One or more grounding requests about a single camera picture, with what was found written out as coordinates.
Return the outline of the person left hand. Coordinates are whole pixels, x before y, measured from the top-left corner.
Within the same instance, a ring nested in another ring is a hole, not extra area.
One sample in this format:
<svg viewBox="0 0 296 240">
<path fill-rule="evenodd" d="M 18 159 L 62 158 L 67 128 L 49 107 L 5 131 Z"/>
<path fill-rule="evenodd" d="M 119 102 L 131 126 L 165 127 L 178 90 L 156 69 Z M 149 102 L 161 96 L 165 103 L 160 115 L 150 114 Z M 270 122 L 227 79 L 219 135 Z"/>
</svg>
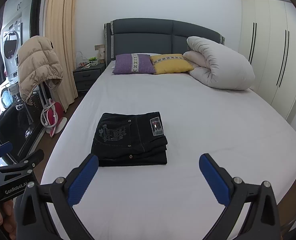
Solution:
<svg viewBox="0 0 296 240">
<path fill-rule="evenodd" d="M 0 226 L 3 226 L 11 240 L 17 238 L 17 223 L 13 208 L 13 200 L 4 202 L 0 208 Z"/>
</svg>

